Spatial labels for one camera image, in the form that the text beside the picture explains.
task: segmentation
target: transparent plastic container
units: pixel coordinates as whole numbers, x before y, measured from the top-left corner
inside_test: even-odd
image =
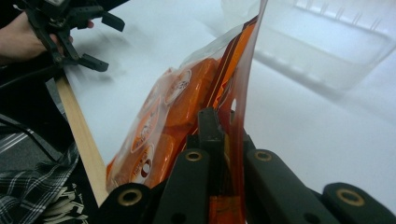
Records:
[[[226,20],[237,18],[231,2]],[[349,89],[394,51],[396,0],[269,0],[256,46],[255,58],[285,76]]]

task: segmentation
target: snack package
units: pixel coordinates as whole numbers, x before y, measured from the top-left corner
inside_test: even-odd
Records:
[[[262,1],[258,17],[195,51],[178,69],[168,69],[157,80],[119,153],[107,166],[108,191],[130,182],[149,188],[163,182],[177,154],[185,149],[186,137],[197,133],[198,112],[211,106],[217,110],[225,133],[224,156],[233,195],[211,197],[209,213],[215,215],[210,215],[210,223],[245,223],[241,207],[243,121],[248,74],[264,6]]]

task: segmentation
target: plaid shirt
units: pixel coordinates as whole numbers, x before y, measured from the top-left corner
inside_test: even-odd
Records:
[[[0,173],[0,223],[33,223],[55,199],[78,162],[73,144],[58,162]]]

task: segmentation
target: white table surface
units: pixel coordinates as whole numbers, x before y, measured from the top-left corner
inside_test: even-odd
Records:
[[[105,163],[120,149],[157,78],[227,30],[220,0],[134,0],[112,13],[125,20],[123,33],[99,21],[72,33],[78,52],[108,62],[109,69],[67,69]],[[309,188],[321,192],[329,183],[346,182],[396,213],[395,70],[393,52],[350,90],[325,91],[254,60],[247,133]]]

